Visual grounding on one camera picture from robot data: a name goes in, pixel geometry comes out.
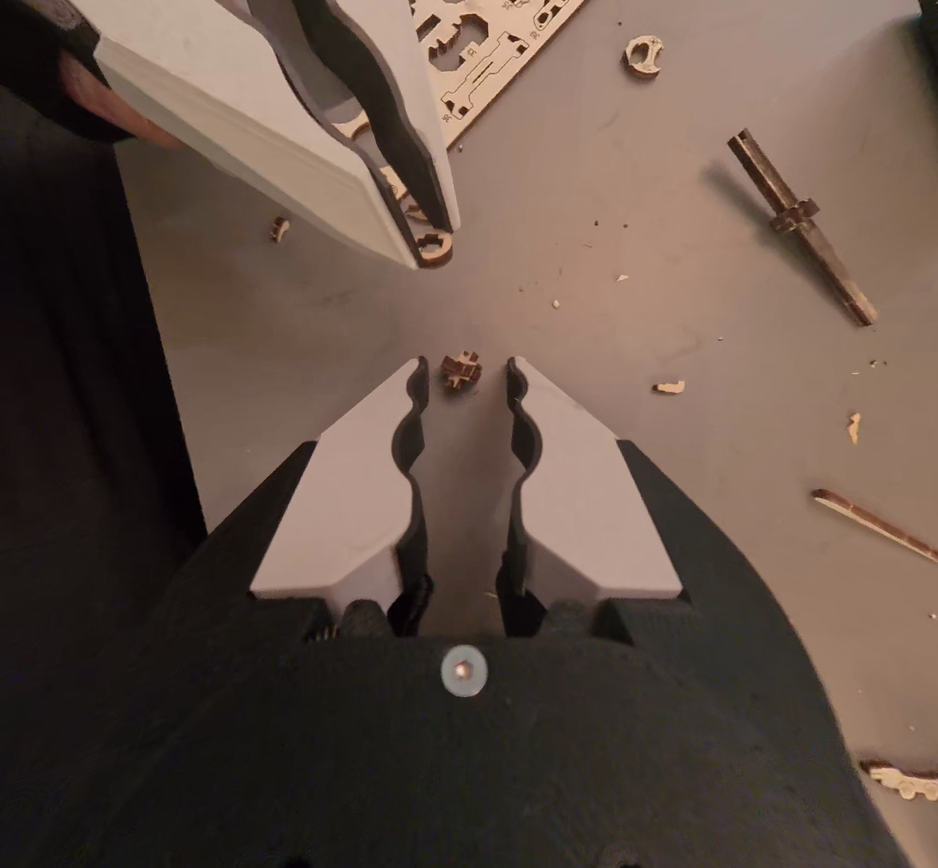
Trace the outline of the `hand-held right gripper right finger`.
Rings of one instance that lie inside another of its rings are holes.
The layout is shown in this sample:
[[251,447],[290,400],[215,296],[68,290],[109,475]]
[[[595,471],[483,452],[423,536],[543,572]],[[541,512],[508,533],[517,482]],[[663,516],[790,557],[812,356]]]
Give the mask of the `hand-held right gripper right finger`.
[[510,495],[496,596],[509,637],[532,637],[549,609],[670,602],[683,586],[615,433],[525,358],[509,358]]

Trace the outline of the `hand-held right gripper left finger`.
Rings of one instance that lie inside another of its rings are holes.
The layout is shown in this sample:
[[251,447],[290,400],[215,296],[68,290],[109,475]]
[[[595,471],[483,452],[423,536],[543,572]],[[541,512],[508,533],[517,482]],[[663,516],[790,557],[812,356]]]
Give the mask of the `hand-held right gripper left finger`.
[[428,361],[405,362],[314,442],[250,591],[322,600],[335,620],[354,603],[415,635],[433,590],[428,532],[412,468],[424,450]]

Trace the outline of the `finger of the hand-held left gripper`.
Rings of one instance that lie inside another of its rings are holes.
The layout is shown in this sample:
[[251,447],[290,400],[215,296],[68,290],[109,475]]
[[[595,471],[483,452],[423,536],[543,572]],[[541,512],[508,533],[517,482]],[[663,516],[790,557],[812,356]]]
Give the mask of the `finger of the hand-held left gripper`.
[[376,140],[382,131],[398,132],[390,144],[380,144],[385,160],[430,223],[455,232],[461,222],[447,145],[409,0],[325,1],[377,65],[377,85],[353,91]]
[[218,0],[64,0],[107,85],[222,170],[352,247],[416,270],[383,175]]

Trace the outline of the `person's left hand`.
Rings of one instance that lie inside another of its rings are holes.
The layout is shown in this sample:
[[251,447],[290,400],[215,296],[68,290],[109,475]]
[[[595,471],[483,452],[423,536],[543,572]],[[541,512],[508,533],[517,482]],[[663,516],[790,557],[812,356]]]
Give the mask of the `person's left hand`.
[[102,84],[71,53],[62,50],[58,57],[60,84],[72,102],[141,141],[172,150],[184,147],[168,131],[138,113],[111,88]]

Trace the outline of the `wooden crescent part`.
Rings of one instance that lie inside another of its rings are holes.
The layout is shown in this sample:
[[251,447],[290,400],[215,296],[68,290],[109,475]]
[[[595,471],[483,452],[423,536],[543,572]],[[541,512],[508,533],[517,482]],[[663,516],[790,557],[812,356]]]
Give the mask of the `wooden crescent part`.
[[636,77],[653,79],[661,74],[660,58],[663,50],[664,43],[659,37],[642,35],[627,43],[622,63]]

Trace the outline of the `short wooden strip scrap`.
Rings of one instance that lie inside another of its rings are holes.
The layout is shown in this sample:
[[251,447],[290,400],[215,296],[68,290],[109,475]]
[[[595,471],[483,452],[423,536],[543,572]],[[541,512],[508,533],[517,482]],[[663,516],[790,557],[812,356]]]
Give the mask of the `short wooden strip scrap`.
[[890,522],[884,517],[868,510],[853,500],[834,491],[818,488],[810,493],[810,497],[820,505],[833,510],[847,519],[857,522],[861,526],[883,536],[893,543],[916,553],[933,564],[937,563],[937,548],[908,530]]

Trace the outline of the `person's black clothing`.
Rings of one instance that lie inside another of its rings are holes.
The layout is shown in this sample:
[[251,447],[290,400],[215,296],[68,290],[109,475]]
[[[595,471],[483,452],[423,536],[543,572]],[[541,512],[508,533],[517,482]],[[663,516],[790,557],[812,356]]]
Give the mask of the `person's black clothing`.
[[105,127],[2,86],[2,866],[28,866],[102,694],[205,538]]

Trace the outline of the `small scalloped wooden part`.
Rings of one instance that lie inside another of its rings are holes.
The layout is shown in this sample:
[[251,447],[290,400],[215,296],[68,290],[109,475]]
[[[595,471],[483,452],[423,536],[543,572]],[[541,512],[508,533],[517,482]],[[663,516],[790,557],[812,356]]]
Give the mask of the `small scalloped wooden part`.
[[881,761],[865,761],[861,769],[884,789],[897,793],[903,800],[913,802],[917,798],[937,802],[937,772],[904,770]]

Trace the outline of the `long wooden frame strip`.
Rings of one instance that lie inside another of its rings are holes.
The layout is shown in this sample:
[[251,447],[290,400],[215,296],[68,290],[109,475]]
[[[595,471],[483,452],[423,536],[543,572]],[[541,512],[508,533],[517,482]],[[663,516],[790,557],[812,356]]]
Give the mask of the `long wooden frame strip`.
[[819,205],[812,198],[799,198],[793,192],[749,130],[733,135],[728,147],[770,206],[772,230],[794,236],[853,321],[858,326],[873,326],[878,313],[817,224]]

